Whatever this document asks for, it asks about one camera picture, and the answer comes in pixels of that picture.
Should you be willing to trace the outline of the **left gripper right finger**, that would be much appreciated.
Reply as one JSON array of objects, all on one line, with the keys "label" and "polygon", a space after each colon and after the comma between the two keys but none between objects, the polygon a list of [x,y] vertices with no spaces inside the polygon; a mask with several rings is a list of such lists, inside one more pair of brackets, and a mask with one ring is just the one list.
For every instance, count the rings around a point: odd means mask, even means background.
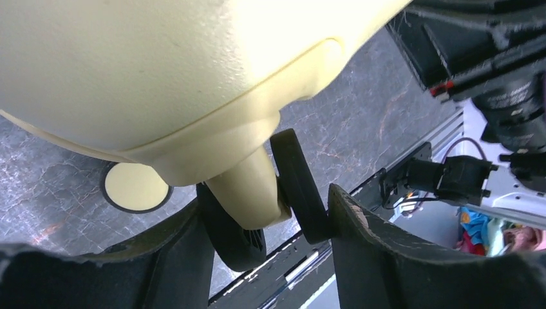
[{"label": "left gripper right finger", "polygon": [[544,308],[545,254],[466,254],[426,241],[328,193],[341,308]]}]

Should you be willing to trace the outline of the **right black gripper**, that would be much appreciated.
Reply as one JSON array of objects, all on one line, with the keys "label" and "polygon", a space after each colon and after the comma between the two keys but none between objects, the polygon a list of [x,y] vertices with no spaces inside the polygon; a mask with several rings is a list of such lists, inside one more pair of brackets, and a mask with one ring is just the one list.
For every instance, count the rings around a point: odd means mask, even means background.
[{"label": "right black gripper", "polygon": [[419,86],[443,101],[545,72],[544,1],[412,1],[386,29]]}]

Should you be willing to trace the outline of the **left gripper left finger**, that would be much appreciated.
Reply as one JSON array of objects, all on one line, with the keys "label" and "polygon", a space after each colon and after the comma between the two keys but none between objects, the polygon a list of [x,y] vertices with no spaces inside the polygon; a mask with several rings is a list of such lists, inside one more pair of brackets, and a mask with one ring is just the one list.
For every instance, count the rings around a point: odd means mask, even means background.
[{"label": "left gripper left finger", "polygon": [[214,251],[196,201],[98,254],[1,245],[2,308],[206,308]]}]

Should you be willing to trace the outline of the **yellow hard-shell suitcase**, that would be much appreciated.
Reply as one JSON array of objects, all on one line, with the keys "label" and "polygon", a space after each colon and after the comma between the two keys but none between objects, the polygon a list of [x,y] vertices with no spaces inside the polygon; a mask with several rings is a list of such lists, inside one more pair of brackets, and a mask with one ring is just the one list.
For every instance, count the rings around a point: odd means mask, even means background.
[{"label": "yellow hard-shell suitcase", "polygon": [[325,89],[407,1],[2,1],[1,114],[109,160],[125,211],[197,187],[232,270],[265,261],[265,227],[328,238],[286,105]]}]

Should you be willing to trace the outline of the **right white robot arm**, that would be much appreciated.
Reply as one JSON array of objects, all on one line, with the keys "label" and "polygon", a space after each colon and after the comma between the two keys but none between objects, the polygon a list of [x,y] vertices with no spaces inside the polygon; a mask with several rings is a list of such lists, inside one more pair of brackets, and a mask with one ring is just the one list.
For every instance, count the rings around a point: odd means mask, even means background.
[{"label": "right white robot arm", "polygon": [[404,1],[386,25],[420,87],[470,100],[497,163],[413,162],[408,184],[455,205],[545,228],[545,2]]}]

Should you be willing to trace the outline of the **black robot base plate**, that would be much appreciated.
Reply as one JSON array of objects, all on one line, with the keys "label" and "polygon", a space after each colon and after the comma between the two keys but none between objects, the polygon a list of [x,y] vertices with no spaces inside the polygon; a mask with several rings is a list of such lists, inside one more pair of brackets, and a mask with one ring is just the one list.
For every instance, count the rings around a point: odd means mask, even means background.
[{"label": "black robot base plate", "polygon": [[338,308],[329,241],[309,244],[294,221],[267,229],[268,256],[247,272],[216,256],[209,308]]}]

